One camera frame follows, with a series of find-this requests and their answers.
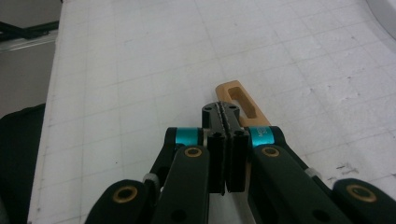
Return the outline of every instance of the brass bushing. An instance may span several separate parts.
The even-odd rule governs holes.
[[[137,188],[135,186],[122,186],[113,194],[113,201],[115,203],[128,203],[137,195]]]
[[[265,147],[262,149],[262,154],[267,157],[277,157],[279,156],[279,150],[273,147]]]
[[[358,199],[360,201],[363,201],[366,203],[373,203],[376,201],[375,194],[363,186],[356,185],[356,184],[348,185],[348,186],[346,186],[346,191],[352,197],[354,197],[355,199]]]
[[[199,157],[202,155],[202,150],[198,147],[189,147],[184,151],[184,154],[188,157]]]

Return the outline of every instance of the white grid paper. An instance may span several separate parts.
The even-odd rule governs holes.
[[[64,0],[29,220],[83,223],[234,79],[327,185],[396,198],[395,68],[364,0]],[[211,196],[209,222],[254,223],[243,197]]]

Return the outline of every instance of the black plastic part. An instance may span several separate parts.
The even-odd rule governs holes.
[[[134,186],[137,194],[127,203],[113,201],[114,193],[121,187]],[[102,194],[89,213],[86,224],[146,224],[149,223],[148,192],[145,185],[134,180],[121,180]]]
[[[216,102],[203,107],[202,127],[210,130],[207,149],[210,152],[211,193],[224,194],[245,190],[249,134],[239,126],[239,107]]]
[[[209,191],[225,192],[225,148],[226,132],[221,122],[219,107],[216,103],[202,108],[202,128],[209,129],[207,150],[210,152]]]
[[[158,176],[161,187],[163,187],[163,184],[165,183],[175,156],[174,149],[176,147],[176,134],[177,128],[168,128],[166,130],[163,148],[149,171],[150,173]]]
[[[198,148],[202,154],[189,157],[185,153],[189,148]],[[177,151],[151,223],[207,223],[209,162],[204,147],[182,147]]]
[[[265,147],[274,148],[279,155],[264,155]],[[282,147],[253,148],[250,179],[249,206],[257,223],[350,223]],[[267,218],[269,211],[276,215]]]
[[[353,197],[347,190],[348,186],[361,186],[370,190],[375,200],[372,202]],[[364,181],[353,178],[338,180],[332,189],[332,199],[355,223],[396,223],[396,202],[382,190]]]
[[[52,21],[27,28],[20,28],[4,22],[0,22],[0,31],[3,32],[2,34],[0,34],[0,41],[6,41],[21,37],[26,39],[35,38],[42,35],[47,35],[50,33],[50,31],[58,30],[58,28],[58,21]]]
[[[308,166],[300,159],[299,156],[288,146],[286,143],[285,135],[282,133],[279,127],[270,126],[271,131],[273,132],[275,143],[279,147],[283,147],[289,155],[300,165],[303,170],[306,170]]]
[[[223,103],[227,129],[226,184],[229,192],[245,190],[249,133],[239,126],[239,108]]]

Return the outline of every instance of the wooden block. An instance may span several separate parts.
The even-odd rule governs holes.
[[[247,115],[246,118],[239,116],[239,124],[242,127],[271,125],[239,81],[234,80],[218,85],[216,95],[220,101],[231,104],[237,101],[241,105],[241,110]]]

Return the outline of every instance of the teal band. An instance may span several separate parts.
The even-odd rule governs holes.
[[[197,128],[177,128],[176,144],[184,146],[198,145],[198,129]]]
[[[259,145],[273,144],[275,142],[274,135],[269,126],[253,126],[248,128],[253,148]]]

